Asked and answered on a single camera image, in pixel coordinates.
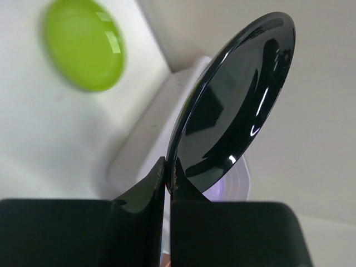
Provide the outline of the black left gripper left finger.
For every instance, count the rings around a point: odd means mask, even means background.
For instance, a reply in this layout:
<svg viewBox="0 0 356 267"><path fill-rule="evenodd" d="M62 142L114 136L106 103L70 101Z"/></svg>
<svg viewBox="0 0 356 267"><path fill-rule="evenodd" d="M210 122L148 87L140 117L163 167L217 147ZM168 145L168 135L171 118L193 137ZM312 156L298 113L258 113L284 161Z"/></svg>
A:
<svg viewBox="0 0 356 267"><path fill-rule="evenodd" d="M113 200L1 201L2 266L159 266L165 159Z"/></svg>

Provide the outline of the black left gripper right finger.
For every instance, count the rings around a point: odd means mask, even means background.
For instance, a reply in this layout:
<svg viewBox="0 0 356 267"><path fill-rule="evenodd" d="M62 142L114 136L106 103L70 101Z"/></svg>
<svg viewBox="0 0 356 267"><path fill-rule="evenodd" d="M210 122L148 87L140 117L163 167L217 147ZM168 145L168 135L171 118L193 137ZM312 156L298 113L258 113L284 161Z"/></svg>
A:
<svg viewBox="0 0 356 267"><path fill-rule="evenodd" d="M300 224L282 202L212 202L172 167L172 266L313 266Z"/></svg>

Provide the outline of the purple plate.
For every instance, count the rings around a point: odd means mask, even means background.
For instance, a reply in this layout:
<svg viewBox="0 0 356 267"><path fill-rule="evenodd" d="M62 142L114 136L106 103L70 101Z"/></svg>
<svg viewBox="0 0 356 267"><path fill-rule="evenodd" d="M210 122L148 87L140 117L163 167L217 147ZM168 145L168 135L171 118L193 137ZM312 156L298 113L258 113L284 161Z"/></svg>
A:
<svg viewBox="0 0 356 267"><path fill-rule="evenodd" d="M203 192L203 195L210 201L224 201L230 198L231 182L220 179L212 187Z"/></svg>

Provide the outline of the black plate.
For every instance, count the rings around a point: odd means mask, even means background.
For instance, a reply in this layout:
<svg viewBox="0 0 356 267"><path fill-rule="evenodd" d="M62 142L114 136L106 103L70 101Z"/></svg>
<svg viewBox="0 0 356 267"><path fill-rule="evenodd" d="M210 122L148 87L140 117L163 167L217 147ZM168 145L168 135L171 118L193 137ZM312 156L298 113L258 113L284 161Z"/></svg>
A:
<svg viewBox="0 0 356 267"><path fill-rule="evenodd" d="M209 62L170 138L170 193L185 181L204 192L237 163L277 101L295 43L293 19L271 12L243 28Z"/></svg>

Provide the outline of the green plate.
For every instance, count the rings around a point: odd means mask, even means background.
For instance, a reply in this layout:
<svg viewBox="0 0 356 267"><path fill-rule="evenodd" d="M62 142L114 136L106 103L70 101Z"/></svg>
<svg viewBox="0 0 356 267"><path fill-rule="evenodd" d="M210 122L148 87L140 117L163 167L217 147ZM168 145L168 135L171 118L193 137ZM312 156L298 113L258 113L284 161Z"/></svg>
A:
<svg viewBox="0 0 356 267"><path fill-rule="evenodd" d="M53 1L43 35L54 66L79 89L105 91L122 77L125 41L113 16L97 1Z"/></svg>

